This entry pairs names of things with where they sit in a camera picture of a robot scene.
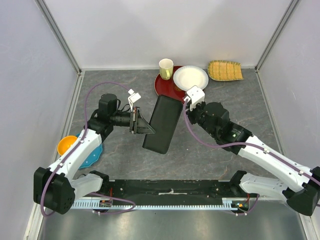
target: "gray floor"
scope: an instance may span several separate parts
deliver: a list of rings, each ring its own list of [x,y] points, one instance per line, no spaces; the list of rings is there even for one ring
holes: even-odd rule
[[[107,70],[87,71],[84,75],[80,96],[76,106],[70,134],[77,134],[84,125],[84,98],[95,84],[116,81],[139,92],[142,98],[137,102],[142,114],[149,120],[157,100],[154,89],[158,70]],[[258,136],[274,149],[276,139],[267,113],[266,105],[254,69],[243,69],[244,80],[218,82],[209,80],[205,89],[205,100],[221,102],[229,110],[230,118]],[[97,87],[88,99],[87,112],[98,108],[102,94],[113,93],[127,103],[128,93],[111,84]],[[199,126],[193,126],[198,136],[209,143],[215,143]],[[221,179],[229,180],[237,170],[254,175],[272,176],[251,161],[233,155],[222,149],[211,149],[200,145],[188,132],[183,117],[180,117],[169,151],[165,155],[142,148],[144,136],[132,135],[124,127],[115,127],[103,143],[100,160],[89,168],[78,171],[86,174],[97,170],[112,179]]]
[[[138,210],[98,216],[70,210],[45,219],[38,240],[306,240],[298,214],[260,201],[248,216],[213,210]]]

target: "white plate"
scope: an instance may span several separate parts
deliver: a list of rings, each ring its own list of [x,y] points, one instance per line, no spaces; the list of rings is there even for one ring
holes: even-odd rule
[[[183,91],[188,91],[193,86],[204,89],[209,82],[207,73],[197,66],[183,66],[173,75],[175,85]]]

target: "red plate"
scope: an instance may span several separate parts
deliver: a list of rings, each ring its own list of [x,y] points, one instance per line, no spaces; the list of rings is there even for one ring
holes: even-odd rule
[[[182,66],[174,66],[173,67],[173,74],[169,80],[163,80],[161,78],[160,74],[158,74],[158,76],[156,76],[155,81],[154,81],[154,89],[155,89],[156,94],[165,95],[165,96],[179,100],[184,103],[184,97],[186,95],[186,92],[182,91],[174,83],[174,74],[181,67]]]

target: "yellow woven mat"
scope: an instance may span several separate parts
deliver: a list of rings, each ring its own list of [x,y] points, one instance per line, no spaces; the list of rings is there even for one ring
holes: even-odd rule
[[[241,64],[235,61],[214,60],[208,65],[208,75],[216,81],[242,80]]]

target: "blue plate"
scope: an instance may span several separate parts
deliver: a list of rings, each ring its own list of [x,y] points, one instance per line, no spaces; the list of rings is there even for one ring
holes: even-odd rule
[[[86,158],[86,160],[81,164],[79,169],[84,169],[90,167],[92,164],[94,164],[96,161],[99,160],[99,157],[102,153],[102,144],[100,144],[98,147],[93,150],[90,155]]]

